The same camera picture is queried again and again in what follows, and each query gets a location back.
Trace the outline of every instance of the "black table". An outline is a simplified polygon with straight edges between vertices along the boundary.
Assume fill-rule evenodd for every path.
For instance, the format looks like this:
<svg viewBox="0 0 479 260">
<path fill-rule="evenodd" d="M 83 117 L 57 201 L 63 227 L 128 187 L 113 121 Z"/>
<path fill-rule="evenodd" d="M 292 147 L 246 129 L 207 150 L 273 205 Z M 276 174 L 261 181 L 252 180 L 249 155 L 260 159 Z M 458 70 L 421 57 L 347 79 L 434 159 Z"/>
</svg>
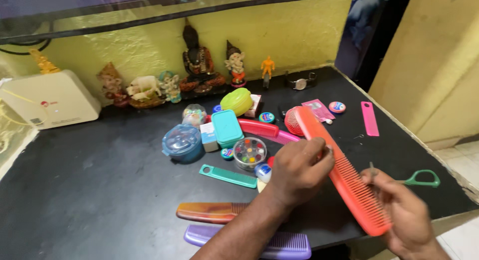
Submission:
<svg viewBox="0 0 479 260">
<path fill-rule="evenodd" d="M 447 169 L 374 106 L 379 137 L 364 131 L 361 101 L 368 98 L 332 68 L 313 70 L 315 88 L 296 92 L 283 86 L 284 77 L 248 83 L 261 94 L 262 111 L 278 114 L 276 104 L 320 99 L 347 106 L 327 126 L 357 170 L 370 161 L 395 179 L 431 169 L 441 179 L 437 189 L 411 187 L 430 208 L 433 219 L 475 210 Z M 293 73 L 307 77 L 310 71 Z M 15 161 L 0 182 L 0 259 L 187 259 L 197 247 L 183 241 L 189 224 L 175 211 L 181 202 L 249 202 L 257 190 L 222 182 L 198 173 L 202 164 L 245 173 L 219 152 L 195 163 L 173 163 L 161 153 L 161 139 L 181 122 L 182 110 L 199 103 L 208 112 L 221 96 L 165 104 L 152 110 L 106 107 L 101 117 L 43 130 Z M 276 122 L 286 130 L 282 122 Z M 354 138 L 360 134 L 364 138 Z M 270 154 L 281 145 L 265 143 Z M 308 234 L 319 249 L 364 237 L 348 208 L 327 181 L 310 202 L 297 208 L 284 231 Z"/>
</svg>

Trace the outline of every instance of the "teal plastic box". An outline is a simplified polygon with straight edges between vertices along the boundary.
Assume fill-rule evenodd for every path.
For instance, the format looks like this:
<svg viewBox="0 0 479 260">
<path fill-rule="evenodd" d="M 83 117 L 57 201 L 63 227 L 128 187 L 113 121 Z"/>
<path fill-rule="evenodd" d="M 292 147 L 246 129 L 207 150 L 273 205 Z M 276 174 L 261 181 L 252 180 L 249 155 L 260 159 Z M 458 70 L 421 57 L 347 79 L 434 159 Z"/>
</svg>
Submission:
<svg viewBox="0 0 479 260">
<path fill-rule="evenodd" d="M 223 149 L 232 148 L 238 140 L 244 138 L 243 131 L 233 110 L 213 113 L 211 122 L 215 128 L 216 141 Z"/>
</svg>

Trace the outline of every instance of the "orange action figure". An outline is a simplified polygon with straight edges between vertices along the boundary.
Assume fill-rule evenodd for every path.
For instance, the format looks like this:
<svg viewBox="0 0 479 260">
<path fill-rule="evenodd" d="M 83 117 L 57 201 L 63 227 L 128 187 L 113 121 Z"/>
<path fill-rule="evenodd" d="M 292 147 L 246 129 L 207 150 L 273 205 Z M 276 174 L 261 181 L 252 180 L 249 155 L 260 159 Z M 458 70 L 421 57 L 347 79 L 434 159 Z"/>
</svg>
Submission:
<svg viewBox="0 0 479 260">
<path fill-rule="evenodd" d="M 261 63 L 261 69 L 263 68 L 264 70 L 263 70 L 263 75 L 261 76 L 261 78 L 264 78 L 264 75 L 266 74 L 266 72 L 268 72 L 271 78 L 271 69 L 274 70 L 274 61 L 271 61 L 271 57 L 269 55 L 268 55 L 268 58 Z"/>
</svg>

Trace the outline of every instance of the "orange comb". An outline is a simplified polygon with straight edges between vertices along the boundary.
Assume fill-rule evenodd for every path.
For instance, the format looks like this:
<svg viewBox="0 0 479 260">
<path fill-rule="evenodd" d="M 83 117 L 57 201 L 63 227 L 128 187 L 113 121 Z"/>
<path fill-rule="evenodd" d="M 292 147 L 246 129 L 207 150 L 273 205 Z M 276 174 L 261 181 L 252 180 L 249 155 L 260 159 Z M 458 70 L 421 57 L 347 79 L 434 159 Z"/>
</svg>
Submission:
<svg viewBox="0 0 479 260">
<path fill-rule="evenodd" d="M 240 214 L 249 203 L 181 203 L 176 216 L 181 219 L 225 225 Z"/>
<path fill-rule="evenodd" d="M 296 119 L 308 140 L 322 137 L 326 144 L 332 145 L 336 164 L 329 176 L 362 229 L 370 236 L 380 236 L 388 231 L 392 225 L 389 216 L 311 109 L 296 108 Z"/>
</svg>

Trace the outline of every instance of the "watch face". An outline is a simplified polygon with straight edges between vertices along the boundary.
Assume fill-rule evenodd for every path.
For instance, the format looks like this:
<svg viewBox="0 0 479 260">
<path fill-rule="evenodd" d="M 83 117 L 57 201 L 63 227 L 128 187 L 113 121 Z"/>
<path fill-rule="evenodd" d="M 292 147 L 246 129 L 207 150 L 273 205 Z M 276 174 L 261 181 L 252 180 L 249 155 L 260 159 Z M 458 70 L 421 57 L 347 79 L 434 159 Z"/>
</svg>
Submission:
<svg viewBox="0 0 479 260">
<path fill-rule="evenodd" d="M 303 90 L 304 88 L 306 88 L 306 79 L 298 79 L 295 81 L 295 89 L 298 90 L 298 91 L 301 91 Z"/>
</svg>

